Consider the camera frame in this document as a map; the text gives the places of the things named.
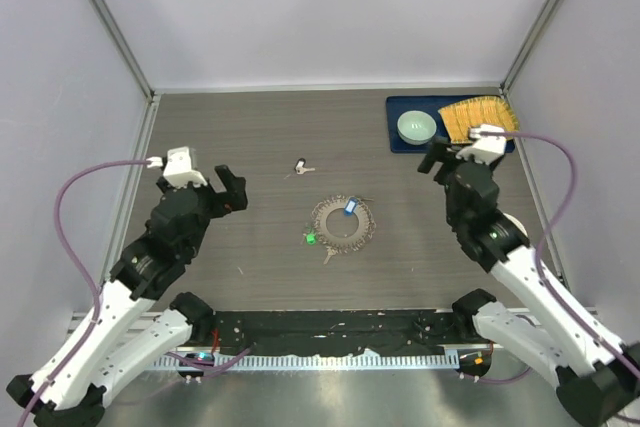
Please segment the key with green tag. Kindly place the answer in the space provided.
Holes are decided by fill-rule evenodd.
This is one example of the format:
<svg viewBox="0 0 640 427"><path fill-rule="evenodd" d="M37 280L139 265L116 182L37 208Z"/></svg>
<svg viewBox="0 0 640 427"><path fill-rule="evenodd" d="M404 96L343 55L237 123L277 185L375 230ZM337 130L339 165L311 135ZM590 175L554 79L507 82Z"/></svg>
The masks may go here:
<svg viewBox="0 0 640 427"><path fill-rule="evenodd" d="M317 243L316 231L311 224L307 224L302 231L302 244L315 245Z"/></svg>

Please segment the key with blue tag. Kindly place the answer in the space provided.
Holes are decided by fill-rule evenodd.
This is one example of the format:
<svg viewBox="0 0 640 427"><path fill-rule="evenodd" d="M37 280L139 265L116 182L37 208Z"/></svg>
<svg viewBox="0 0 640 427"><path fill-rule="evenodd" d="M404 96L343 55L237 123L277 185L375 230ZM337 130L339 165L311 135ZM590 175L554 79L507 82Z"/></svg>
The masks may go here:
<svg viewBox="0 0 640 427"><path fill-rule="evenodd" d="M358 208L365 209L368 206L369 202L372 202L372 198L362 197L362 196L352 196L346 200L345 206L343 207L343 213L346 216L354 215Z"/></svg>

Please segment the metal disc with keyrings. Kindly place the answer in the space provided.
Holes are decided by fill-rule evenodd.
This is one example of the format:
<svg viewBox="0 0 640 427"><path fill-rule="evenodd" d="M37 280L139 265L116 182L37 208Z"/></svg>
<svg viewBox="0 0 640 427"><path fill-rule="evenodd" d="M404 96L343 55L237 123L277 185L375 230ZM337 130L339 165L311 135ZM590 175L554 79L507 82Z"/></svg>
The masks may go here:
<svg viewBox="0 0 640 427"><path fill-rule="evenodd" d="M376 223L369 205L346 216L343 207L352 196L335 194L321 200L311 211L310 224L316 231L317 243L336 254L357 252L373 238Z"/></svg>

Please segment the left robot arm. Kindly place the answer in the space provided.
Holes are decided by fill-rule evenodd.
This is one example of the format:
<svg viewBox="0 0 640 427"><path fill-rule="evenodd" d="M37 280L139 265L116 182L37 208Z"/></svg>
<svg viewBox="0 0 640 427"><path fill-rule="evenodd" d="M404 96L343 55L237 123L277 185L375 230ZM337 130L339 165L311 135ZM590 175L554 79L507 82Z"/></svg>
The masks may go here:
<svg viewBox="0 0 640 427"><path fill-rule="evenodd" d="M64 345L39 370L15 376L8 395L21 407L20 425L95 426L122 390L153 360L187 342L205 344L213 310L196 295L179 294L154 324L128 342L131 325L186 271L213 219L248 206L246 180L225 165L215 172L217 192L195 168L165 169L162 192L144 233L130 243L101 287L94 305Z"/></svg>

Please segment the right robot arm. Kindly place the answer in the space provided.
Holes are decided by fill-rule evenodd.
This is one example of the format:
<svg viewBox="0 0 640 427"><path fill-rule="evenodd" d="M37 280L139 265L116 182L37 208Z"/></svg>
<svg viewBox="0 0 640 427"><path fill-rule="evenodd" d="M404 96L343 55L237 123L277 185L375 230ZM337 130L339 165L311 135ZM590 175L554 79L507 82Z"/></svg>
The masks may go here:
<svg viewBox="0 0 640 427"><path fill-rule="evenodd" d="M438 171L446 222L461 250L507 287L538 321L516 316L477 289L453 305L457 338L497 343L554 388L564 410L581 426L601 426L639 397L639 346L595 318L549 271L539 248L498 208L493 172L506 153L507 134L491 126L472 131L457 148L434 138L418 170Z"/></svg>

